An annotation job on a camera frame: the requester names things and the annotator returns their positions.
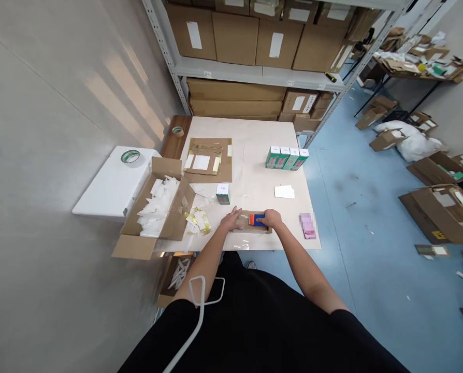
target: white folding table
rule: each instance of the white folding table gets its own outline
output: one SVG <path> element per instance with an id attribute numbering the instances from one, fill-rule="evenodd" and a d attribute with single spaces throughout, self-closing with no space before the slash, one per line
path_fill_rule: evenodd
<path id="1" fill-rule="evenodd" d="M 298 171 L 267 169 L 266 156 L 271 146 L 298 148 L 292 123 L 194 117 L 181 154 L 182 164 L 187 158 L 190 139 L 231 138 L 233 181 L 230 184 L 231 205 L 220 205 L 216 198 L 216 185 L 191 184 L 197 193 L 193 207 L 202 207 L 211 228 L 215 230 L 221 219 L 234 205 L 244 210 L 264 211 L 275 209 L 283 222 L 306 250 L 320 250 L 321 242 L 316 229 L 316 239 L 305 239 L 299 224 L 299 214 L 314 216 L 303 167 Z M 274 187 L 291 185 L 295 198 L 275 198 Z M 182 241 L 159 240 L 156 251 L 201 251 L 212 233 L 201 236 L 185 234 Z M 283 250 L 277 234 L 229 233 L 224 250 Z"/>

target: packing tape roll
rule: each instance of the packing tape roll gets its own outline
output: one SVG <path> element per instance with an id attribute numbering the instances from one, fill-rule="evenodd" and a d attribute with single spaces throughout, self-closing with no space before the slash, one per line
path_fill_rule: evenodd
<path id="1" fill-rule="evenodd" d="M 121 162 L 131 168 L 138 168 L 145 162 L 145 157 L 138 150 L 131 149 L 121 155 Z"/>
<path id="2" fill-rule="evenodd" d="M 175 127 L 171 131 L 173 132 L 173 135 L 175 135 L 176 137 L 182 137 L 185 134 L 185 131 L 182 127 Z"/>

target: shelf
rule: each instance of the shelf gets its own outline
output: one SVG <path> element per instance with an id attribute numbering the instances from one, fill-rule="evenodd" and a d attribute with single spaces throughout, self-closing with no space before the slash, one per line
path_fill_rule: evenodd
<path id="1" fill-rule="evenodd" d="M 182 57 L 175 66 L 179 76 L 216 80 L 279 85 L 328 92 L 341 92 L 345 86 L 338 74 L 333 74 L 337 82 L 332 83 L 324 73 L 296 71 L 266 66 L 235 65 L 217 61 Z"/>

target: wooden table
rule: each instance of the wooden table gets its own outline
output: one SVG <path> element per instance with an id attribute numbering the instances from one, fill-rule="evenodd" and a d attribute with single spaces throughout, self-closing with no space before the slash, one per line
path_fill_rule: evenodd
<path id="1" fill-rule="evenodd" d="M 209 217 L 212 229 L 231 211 L 234 205 L 244 210 L 264 211 L 273 208 L 282 214 L 283 221 L 305 249 L 319 250 L 317 239 L 306 240 L 299 224 L 299 214 L 314 216 L 303 167 L 298 171 L 266 169 L 268 150 L 272 145 L 298 148 L 292 123 L 193 117 L 185 141 L 181 160 L 185 161 L 190 138 L 231 138 L 233 181 L 230 184 L 231 206 L 220 205 L 216 199 L 216 183 L 191 184 L 197 196 L 193 207 L 202 207 Z M 275 198 L 274 187 L 291 185 L 295 198 Z M 185 235 L 182 241 L 159 240 L 156 251 L 201 251 L 211 238 Z M 275 232 L 272 234 L 230 233 L 224 250 L 283 250 Z"/>

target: green and white box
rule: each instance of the green and white box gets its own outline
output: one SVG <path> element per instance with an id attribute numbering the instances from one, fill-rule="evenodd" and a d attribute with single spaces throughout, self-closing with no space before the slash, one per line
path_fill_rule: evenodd
<path id="1" fill-rule="evenodd" d="M 216 187 L 216 197 L 220 205 L 229 205 L 232 196 L 230 195 L 230 184 L 218 184 Z"/>
<path id="2" fill-rule="evenodd" d="M 266 168 L 274 168 L 280 157 L 280 147 L 272 146 L 269 149 L 268 157 L 266 158 Z"/>
<path id="3" fill-rule="evenodd" d="M 290 156 L 288 157 L 283 169 L 291 170 L 292 166 L 294 165 L 295 161 L 299 158 L 299 149 L 297 148 L 290 148 Z"/>
<path id="4" fill-rule="evenodd" d="M 309 158 L 309 151 L 307 149 L 299 149 L 299 158 L 297 158 L 294 165 L 292 166 L 292 171 L 297 171 L 300 169 L 307 158 Z"/>
<path id="5" fill-rule="evenodd" d="M 282 169 L 285 166 L 285 162 L 290 156 L 290 148 L 280 147 L 280 156 L 278 157 L 277 163 L 275 164 L 276 169 Z"/>

